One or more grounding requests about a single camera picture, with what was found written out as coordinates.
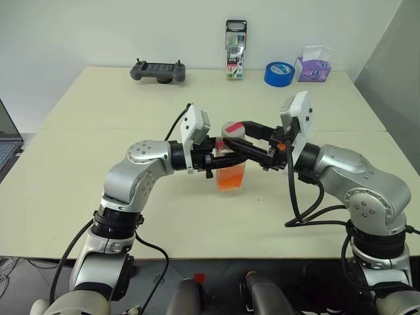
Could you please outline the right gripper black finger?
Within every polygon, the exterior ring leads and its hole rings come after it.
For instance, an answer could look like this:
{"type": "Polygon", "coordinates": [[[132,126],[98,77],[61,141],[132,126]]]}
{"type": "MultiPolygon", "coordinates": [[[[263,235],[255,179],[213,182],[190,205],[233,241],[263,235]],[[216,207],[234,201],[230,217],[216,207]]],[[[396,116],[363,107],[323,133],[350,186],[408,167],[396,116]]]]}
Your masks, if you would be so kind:
{"type": "Polygon", "coordinates": [[[224,138],[224,143],[242,158],[250,159],[261,165],[270,165],[271,157],[268,156],[267,151],[254,146],[252,142],[246,141],[242,138],[224,138]]]}
{"type": "Polygon", "coordinates": [[[251,138],[270,138],[273,128],[261,125],[254,121],[244,121],[245,134],[251,138]]]}

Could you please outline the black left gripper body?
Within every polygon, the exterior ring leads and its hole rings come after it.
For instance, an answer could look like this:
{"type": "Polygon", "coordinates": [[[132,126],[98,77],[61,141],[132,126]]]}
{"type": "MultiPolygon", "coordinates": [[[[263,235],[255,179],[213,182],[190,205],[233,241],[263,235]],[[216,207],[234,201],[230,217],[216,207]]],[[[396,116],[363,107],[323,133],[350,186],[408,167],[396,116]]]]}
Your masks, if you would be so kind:
{"type": "Polygon", "coordinates": [[[210,136],[206,136],[200,144],[193,145],[193,168],[197,171],[205,171],[207,179],[213,178],[213,147],[210,136]]]}

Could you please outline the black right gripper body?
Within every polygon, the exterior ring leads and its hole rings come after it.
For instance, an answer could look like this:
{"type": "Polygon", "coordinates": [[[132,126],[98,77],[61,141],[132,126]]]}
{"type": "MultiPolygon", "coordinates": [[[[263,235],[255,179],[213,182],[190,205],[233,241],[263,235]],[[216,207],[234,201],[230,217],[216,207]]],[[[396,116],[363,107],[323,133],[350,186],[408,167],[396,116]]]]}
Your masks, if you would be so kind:
{"type": "Polygon", "coordinates": [[[283,127],[265,127],[262,132],[263,140],[268,143],[268,150],[262,162],[264,170],[273,169],[278,171],[287,166],[286,137],[283,127]]]}

